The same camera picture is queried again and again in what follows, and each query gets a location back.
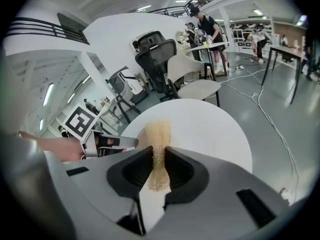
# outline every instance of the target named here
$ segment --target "black clothing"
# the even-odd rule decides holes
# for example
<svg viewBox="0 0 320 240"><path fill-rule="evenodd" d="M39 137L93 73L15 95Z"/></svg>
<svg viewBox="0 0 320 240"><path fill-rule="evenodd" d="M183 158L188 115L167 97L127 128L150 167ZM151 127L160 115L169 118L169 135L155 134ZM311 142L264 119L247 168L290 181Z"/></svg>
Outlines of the black clothing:
<svg viewBox="0 0 320 240"><path fill-rule="evenodd" d="M263 39L259 42L257 42L257 46L256 46L256 53L259 59L263 59L262 58L262 48L265 47L267 43L267 39Z"/></svg>
<svg viewBox="0 0 320 240"><path fill-rule="evenodd" d="M192 48L198 47L198 45L196 45L195 43L190 43L190 47L191 47L191 49L192 49ZM200 59L200 51L199 51L199 50L193 50L193 51L192 51L192 55L193 55L193 57L194 57L194 59L195 59L196 61L201 62L201 59Z"/></svg>
<svg viewBox="0 0 320 240"><path fill-rule="evenodd" d="M189 44L194 44L195 43L195 31L194 30L187 30L186 31L187 34L189 34L188 38L189 38Z"/></svg>
<svg viewBox="0 0 320 240"><path fill-rule="evenodd" d="M207 35L210 35L210 36L213 37L214 33L216 32L216 30L214 29L214 24L217 24L217 23L215 22L215 20L212 17L209 16L208 18L209 18L209 20L207 19L207 16L204 15L202 21L199 20L200 23L198 23L198 28L200 30L205 31L205 33ZM213 42L214 43L223 43L223 41L224 40L222 39L222 36L221 36L220 32L218 32L218 34L216 35L216 37L213 40ZM221 46L220 48L223 51L223 50L226 49L226 46L224 45L224 46ZM215 48L211 48L210 50L211 51L218 51L218 49L219 49L218 47L215 47Z"/></svg>

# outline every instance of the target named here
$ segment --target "fluorescent light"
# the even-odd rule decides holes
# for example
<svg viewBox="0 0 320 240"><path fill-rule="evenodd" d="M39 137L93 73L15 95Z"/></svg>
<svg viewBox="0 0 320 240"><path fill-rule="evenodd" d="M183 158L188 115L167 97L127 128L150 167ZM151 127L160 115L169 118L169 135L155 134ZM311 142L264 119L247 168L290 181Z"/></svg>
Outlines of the fluorescent light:
<svg viewBox="0 0 320 240"><path fill-rule="evenodd" d="M147 8L149 8L149 7L151 7L151 5L147 5L147 6L141 7L141 8L138 9L138 11L141 11L141 10L143 10L143 9L147 9Z"/></svg>
<svg viewBox="0 0 320 240"><path fill-rule="evenodd" d="M300 21L301 21L301 22L304 22L306 19L307 19L307 15L302 15L302 16L300 17Z"/></svg>
<svg viewBox="0 0 320 240"><path fill-rule="evenodd" d="M40 120L40 127L39 127L39 130L41 131L43 127L44 127L44 120L43 120L43 119L41 119L41 120Z"/></svg>
<svg viewBox="0 0 320 240"><path fill-rule="evenodd" d="M258 14L259 16L264 15L264 14L262 13L262 11L260 11L260 10L254 10L254 12L255 12L256 14Z"/></svg>
<svg viewBox="0 0 320 240"><path fill-rule="evenodd" d="M52 92L53 89L54 89L54 84L51 83L51 84L49 85L49 87L48 87L48 90L47 90L46 95L45 95L45 98L44 98L44 102L43 102L43 105L44 105L44 106L47 105L48 100L49 100L49 97L50 97L50 94L51 94L51 92Z"/></svg>
<svg viewBox="0 0 320 240"><path fill-rule="evenodd" d="M90 75L88 75L88 77L86 79L84 79L84 81L82 82L82 84L84 84L86 81L88 81L88 79L90 78Z"/></svg>
<svg viewBox="0 0 320 240"><path fill-rule="evenodd" d="M66 103L69 103L75 95L76 95L75 93L72 94L71 97L68 99L68 101Z"/></svg>

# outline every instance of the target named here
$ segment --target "round white table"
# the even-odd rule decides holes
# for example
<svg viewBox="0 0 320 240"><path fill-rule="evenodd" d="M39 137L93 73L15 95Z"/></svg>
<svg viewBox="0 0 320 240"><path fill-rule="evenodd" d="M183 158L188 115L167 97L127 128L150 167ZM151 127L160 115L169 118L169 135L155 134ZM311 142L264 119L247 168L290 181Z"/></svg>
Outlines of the round white table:
<svg viewBox="0 0 320 240"><path fill-rule="evenodd" d="M252 173L250 146L238 123L221 108L196 99L174 99L140 114L121 136L136 138L149 122L171 122L171 146L232 162Z"/></svg>

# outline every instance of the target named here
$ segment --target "white table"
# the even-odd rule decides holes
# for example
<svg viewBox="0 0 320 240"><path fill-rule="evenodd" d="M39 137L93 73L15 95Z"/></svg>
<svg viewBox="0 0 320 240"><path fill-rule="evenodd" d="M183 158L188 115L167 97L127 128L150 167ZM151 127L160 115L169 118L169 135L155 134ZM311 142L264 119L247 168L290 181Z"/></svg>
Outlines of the white table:
<svg viewBox="0 0 320 240"><path fill-rule="evenodd" d="M294 98L296 96L296 92L297 92L297 88L298 88L298 83L299 83L299 78L300 78L300 71L301 71L301 62L302 62L302 59L304 59L305 57L300 51L298 51L296 49L292 49L292 48L281 46L281 45L271 45L270 46L270 51L269 51L268 62L266 64L266 69L265 69L263 80L262 80L262 84L261 84L262 86L263 86L263 84L264 84L264 82L266 80L267 74L268 74L270 60L271 60L273 51L275 51L275 58L274 58L274 62L273 62L272 71L274 71L275 64L276 64L277 57L278 57L278 53L289 55L289 56L293 57L294 59L296 59L296 61L297 61L297 63L296 63L296 72L295 72L295 86L294 86L292 99L291 99L291 102L290 102L290 104L292 104L292 102L294 101Z"/></svg>
<svg viewBox="0 0 320 240"><path fill-rule="evenodd" d="M221 108L196 99L174 99L157 104L132 121L121 136L136 138L147 123L171 122L171 146L232 162L252 173L252 154L238 123ZM165 195L145 184L139 193L145 230L150 231L164 214Z"/></svg>
<svg viewBox="0 0 320 240"><path fill-rule="evenodd" d="M218 47L218 51L219 51L221 59L222 59L222 65L223 65L224 74L217 75L217 77L226 77L228 74L227 74L226 64L225 64L225 61L224 61L224 57L222 55L221 48L222 48L222 46L226 46L228 43L229 42L214 42L212 44L200 45L200 46L198 46L196 48L190 49L189 51L200 51L200 50L205 50L206 49L206 51L208 53L209 63L211 63L212 64L212 68L214 68L214 61L212 59L212 55L211 55L210 49Z"/></svg>

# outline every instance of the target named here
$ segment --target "black cap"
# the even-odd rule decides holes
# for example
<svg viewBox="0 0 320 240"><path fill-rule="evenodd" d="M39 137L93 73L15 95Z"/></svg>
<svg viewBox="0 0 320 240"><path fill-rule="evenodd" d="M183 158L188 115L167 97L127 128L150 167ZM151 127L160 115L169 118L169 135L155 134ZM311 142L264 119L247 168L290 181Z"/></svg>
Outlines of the black cap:
<svg viewBox="0 0 320 240"><path fill-rule="evenodd" d="M200 13L200 10L199 10L198 7L193 7L193 8L190 9L190 12L191 12L193 15L195 15L195 14Z"/></svg>

